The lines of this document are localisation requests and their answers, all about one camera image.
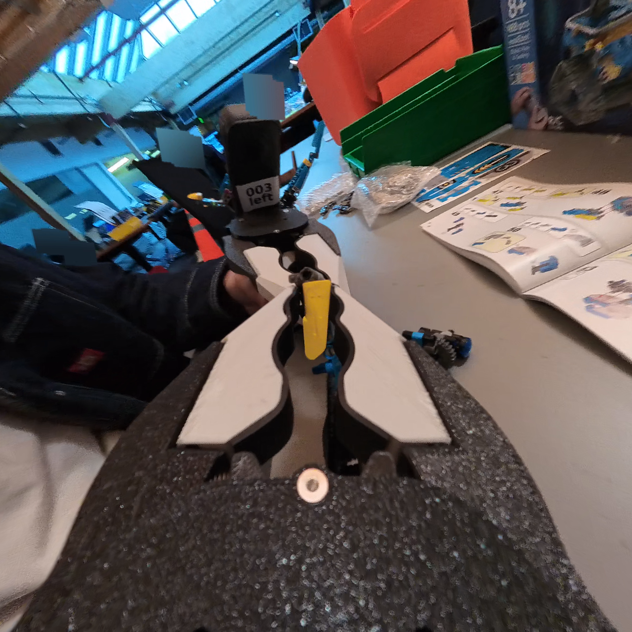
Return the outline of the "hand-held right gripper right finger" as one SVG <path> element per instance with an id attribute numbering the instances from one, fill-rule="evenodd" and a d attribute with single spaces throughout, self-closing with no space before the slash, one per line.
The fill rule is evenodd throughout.
<path id="1" fill-rule="evenodd" d="M 334 437 L 358 460 L 377 451 L 446 446 L 452 436 L 404 338 L 338 286 L 331 347 L 339 362 Z"/>

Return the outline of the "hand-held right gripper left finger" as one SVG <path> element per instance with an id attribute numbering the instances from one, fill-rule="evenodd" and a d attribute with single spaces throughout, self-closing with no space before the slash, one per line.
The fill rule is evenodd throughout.
<path id="1" fill-rule="evenodd" d="M 236 449 L 281 413 L 289 397 L 285 366 L 295 351 L 293 307 L 291 286 L 224 339 L 178 446 Z"/>

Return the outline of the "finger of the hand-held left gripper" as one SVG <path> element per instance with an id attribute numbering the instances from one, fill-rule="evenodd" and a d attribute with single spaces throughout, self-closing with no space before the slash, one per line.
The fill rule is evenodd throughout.
<path id="1" fill-rule="evenodd" d="M 244 275 L 255 285 L 267 302 L 288 301 L 295 292 L 290 273 L 280 263 L 280 253 L 271 247 L 252 247 L 243 252 Z"/>
<path id="2" fill-rule="evenodd" d="M 330 246 L 322 236 L 302 236 L 295 245 L 300 269 L 308 267 L 318 271 L 345 293 L 351 293 L 343 259 L 336 246 Z"/>

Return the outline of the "blue yellow brick assembly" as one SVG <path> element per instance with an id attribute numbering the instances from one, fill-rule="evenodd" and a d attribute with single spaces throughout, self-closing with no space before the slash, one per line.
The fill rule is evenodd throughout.
<path id="1" fill-rule="evenodd" d="M 334 351 L 335 325 L 330 318 L 330 303 L 334 285 L 323 273 L 303 267 L 289 276 L 300 293 L 300 316 L 303 348 L 306 359 L 323 360 L 312 367 L 313 375 L 327 377 L 328 394 L 337 393 L 342 364 Z"/>

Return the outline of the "black blue gear brick assembly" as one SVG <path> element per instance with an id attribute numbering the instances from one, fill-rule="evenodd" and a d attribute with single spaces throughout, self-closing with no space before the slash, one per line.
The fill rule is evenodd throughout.
<path id="1" fill-rule="evenodd" d="M 406 340 L 418 344 L 445 369 L 463 364 L 472 349 L 471 338 L 456 334 L 452 329 L 419 328 L 404 330 L 401 334 Z"/>

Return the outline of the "person's left forearm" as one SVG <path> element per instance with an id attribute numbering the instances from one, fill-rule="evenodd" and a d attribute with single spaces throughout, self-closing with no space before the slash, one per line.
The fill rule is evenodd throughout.
<path id="1" fill-rule="evenodd" d="M 224 257 L 176 273 L 123 271 L 111 262 L 66 267 L 1 245 L 1 338 L 16 343 L 30 324 L 75 336 L 114 334 L 116 326 L 146 334 L 170 352 L 220 340 L 247 314 L 227 292 Z"/>

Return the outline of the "person's left hand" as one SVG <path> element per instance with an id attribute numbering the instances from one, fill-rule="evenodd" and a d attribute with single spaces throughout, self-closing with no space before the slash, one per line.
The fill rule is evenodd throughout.
<path id="1" fill-rule="evenodd" d="M 258 312 L 268 303 L 250 278 L 228 270 L 223 277 L 223 286 L 230 299 L 249 316 Z"/>

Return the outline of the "crumpled clear plastic bag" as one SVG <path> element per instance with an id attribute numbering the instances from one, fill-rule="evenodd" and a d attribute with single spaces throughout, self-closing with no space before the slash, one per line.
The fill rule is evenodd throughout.
<path id="1" fill-rule="evenodd" d="M 410 203 L 431 180 L 440 175 L 433 166 L 399 162 L 383 166 L 358 180 L 350 208 L 360 213 L 372 228 L 377 218 Z"/>
<path id="2" fill-rule="evenodd" d="M 358 179 L 351 172 L 340 172 L 301 194 L 297 200 L 298 210 L 308 217 L 326 217 L 335 208 L 349 209 Z"/>

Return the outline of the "orange traffic cone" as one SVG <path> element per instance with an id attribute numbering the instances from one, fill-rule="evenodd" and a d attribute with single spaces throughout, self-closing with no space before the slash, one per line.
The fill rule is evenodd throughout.
<path id="1" fill-rule="evenodd" d="M 202 263 L 224 257 L 222 248 L 217 244 L 205 226 L 187 210 L 185 211 L 185 216 L 197 246 L 197 261 Z"/>

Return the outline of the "dark denim jacket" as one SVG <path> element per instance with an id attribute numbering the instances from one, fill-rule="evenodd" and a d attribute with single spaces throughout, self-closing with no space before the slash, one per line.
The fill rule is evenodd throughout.
<path id="1" fill-rule="evenodd" d="M 26 359 L 1 346 L 2 414 L 91 431 L 123 431 L 147 405 L 139 398 L 44 377 Z"/>

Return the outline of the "orange plastic bin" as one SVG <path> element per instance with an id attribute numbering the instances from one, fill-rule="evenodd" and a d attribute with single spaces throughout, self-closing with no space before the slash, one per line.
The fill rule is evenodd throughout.
<path id="1" fill-rule="evenodd" d="M 473 53 L 468 1 L 351 1 L 298 68 L 337 145 L 359 118 Z"/>

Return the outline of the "blue sticker sheet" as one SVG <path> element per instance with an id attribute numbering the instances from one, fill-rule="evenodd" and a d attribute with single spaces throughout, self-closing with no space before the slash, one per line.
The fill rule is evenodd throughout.
<path id="1" fill-rule="evenodd" d="M 548 152 L 531 146 L 487 142 L 441 167 L 411 203 L 426 213 L 433 212 Z"/>

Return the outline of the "open instruction booklet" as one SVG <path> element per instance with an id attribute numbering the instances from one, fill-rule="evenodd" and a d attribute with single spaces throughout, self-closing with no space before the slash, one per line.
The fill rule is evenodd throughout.
<path id="1" fill-rule="evenodd" d="M 631 183 L 510 177 L 421 228 L 631 361 Z"/>

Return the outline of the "white garment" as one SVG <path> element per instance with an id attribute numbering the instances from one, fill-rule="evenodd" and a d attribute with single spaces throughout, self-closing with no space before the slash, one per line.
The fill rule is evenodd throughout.
<path id="1" fill-rule="evenodd" d="M 2 631 L 49 578 L 121 434 L 1 415 Z"/>

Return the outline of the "dark blue toy set box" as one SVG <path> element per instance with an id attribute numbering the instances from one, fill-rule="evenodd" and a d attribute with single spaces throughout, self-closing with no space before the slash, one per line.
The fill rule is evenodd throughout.
<path id="1" fill-rule="evenodd" d="M 631 136 L 631 2 L 500 1 L 513 127 Z"/>

